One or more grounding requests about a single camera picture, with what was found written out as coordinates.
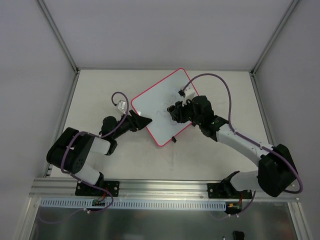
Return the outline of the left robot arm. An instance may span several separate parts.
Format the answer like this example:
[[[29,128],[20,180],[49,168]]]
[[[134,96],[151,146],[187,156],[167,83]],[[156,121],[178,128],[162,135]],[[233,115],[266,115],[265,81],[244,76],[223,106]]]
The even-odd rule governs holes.
[[[86,182],[87,189],[93,195],[99,195],[105,188],[104,176],[86,163],[89,153],[110,156],[118,146],[118,137],[128,131],[142,130],[151,122],[152,119],[130,110],[129,114],[123,115],[120,120],[113,116],[105,117],[99,136],[68,127],[49,149],[46,161]]]

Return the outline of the black object bottom edge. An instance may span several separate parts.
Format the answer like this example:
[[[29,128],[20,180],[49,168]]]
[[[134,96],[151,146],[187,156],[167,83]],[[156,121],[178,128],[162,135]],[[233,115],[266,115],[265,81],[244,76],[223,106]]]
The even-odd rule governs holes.
[[[244,240],[245,239],[245,233],[242,231],[234,231],[233,232],[233,239],[234,240]]]

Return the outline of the aluminium frame post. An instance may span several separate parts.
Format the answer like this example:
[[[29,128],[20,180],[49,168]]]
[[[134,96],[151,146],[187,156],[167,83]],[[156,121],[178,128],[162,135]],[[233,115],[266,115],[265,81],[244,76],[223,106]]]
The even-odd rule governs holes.
[[[69,50],[69,48],[67,47],[67,44],[46,4],[46,2],[44,0],[35,0],[35,3],[37,4],[39,10],[41,11],[45,21],[47,22],[50,30],[52,31],[59,47],[61,48],[64,56],[66,57],[70,67],[72,68],[72,70],[75,73],[78,73],[79,71],[79,67],[77,66],[74,58],[72,57],[72,54]]]
[[[276,40],[280,36],[282,30],[285,28],[287,22],[289,21],[290,17],[294,13],[295,9],[299,5],[301,1],[300,0],[291,0],[288,7],[284,11],[282,17],[280,18],[279,22],[277,23],[274,31],[272,32],[270,38],[268,39],[265,47],[262,50],[262,53],[259,55],[256,63],[254,64],[252,70],[250,71],[250,74],[252,77],[254,77],[261,65],[263,64],[265,58],[267,57],[268,53],[270,52],[271,48],[275,44]]]

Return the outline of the right aluminium frame post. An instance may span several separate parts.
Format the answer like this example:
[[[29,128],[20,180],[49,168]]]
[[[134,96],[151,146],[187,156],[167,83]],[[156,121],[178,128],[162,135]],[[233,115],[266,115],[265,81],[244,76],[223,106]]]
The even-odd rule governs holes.
[[[250,74],[252,77],[254,77],[261,65],[263,64],[265,58],[267,57],[268,53],[270,52],[271,48],[275,44],[276,40],[280,36],[282,30],[285,28],[287,22],[289,21],[290,17],[294,13],[295,9],[299,5],[301,1],[300,0],[291,0],[288,7],[284,11],[282,17],[280,18],[279,22],[277,23],[274,31],[272,32],[270,38],[268,39],[265,47],[262,50],[262,53],[259,55],[256,63],[254,64],[252,70],[250,71]]]

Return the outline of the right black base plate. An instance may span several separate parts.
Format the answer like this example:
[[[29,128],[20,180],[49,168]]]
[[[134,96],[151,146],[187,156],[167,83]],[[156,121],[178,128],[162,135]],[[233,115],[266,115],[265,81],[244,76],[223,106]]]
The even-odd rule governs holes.
[[[207,194],[209,199],[245,199],[249,200],[253,197],[251,190],[237,191],[228,182],[209,182],[207,183]]]

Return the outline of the left aluminium frame post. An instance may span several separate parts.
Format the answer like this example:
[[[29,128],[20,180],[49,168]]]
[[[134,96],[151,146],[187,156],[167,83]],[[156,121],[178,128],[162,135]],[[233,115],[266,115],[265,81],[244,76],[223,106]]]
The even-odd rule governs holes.
[[[72,70],[75,73],[78,73],[79,71],[79,67],[77,66],[74,58],[72,57],[72,54],[69,50],[69,48],[67,47],[67,44],[46,4],[46,2],[44,0],[35,0],[35,3],[37,4],[39,10],[41,11],[45,21],[47,22],[50,30],[52,31],[59,47],[61,48],[64,56],[66,57],[70,67],[72,68]]]

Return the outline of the pink-framed whiteboard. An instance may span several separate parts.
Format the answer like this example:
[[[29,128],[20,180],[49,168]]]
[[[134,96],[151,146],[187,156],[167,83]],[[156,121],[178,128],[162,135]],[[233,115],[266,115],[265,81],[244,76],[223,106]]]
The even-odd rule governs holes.
[[[146,129],[159,147],[165,146],[191,125],[190,121],[173,121],[167,111],[168,107],[183,100],[179,90],[190,80],[186,70],[179,68],[131,100],[131,106],[138,115],[152,119]]]

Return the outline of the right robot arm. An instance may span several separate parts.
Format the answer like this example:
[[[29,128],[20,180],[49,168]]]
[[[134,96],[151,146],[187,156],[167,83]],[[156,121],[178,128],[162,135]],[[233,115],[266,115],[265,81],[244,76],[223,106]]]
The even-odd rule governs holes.
[[[288,148],[253,140],[236,131],[230,122],[212,109],[206,96],[196,96],[186,102],[178,101],[167,108],[173,121],[192,122],[206,137],[227,145],[253,162],[254,171],[235,171],[222,180],[220,191],[235,198],[242,191],[262,190],[271,197],[289,193],[288,187],[299,178]]]

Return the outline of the aluminium mounting rail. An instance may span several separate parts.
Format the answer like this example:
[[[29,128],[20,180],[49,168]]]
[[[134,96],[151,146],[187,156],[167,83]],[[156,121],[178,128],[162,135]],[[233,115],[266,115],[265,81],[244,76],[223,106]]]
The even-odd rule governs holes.
[[[74,197],[77,181],[67,177],[35,178],[29,197]],[[118,197],[132,200],[207,201],[204,180],[120,179]]]

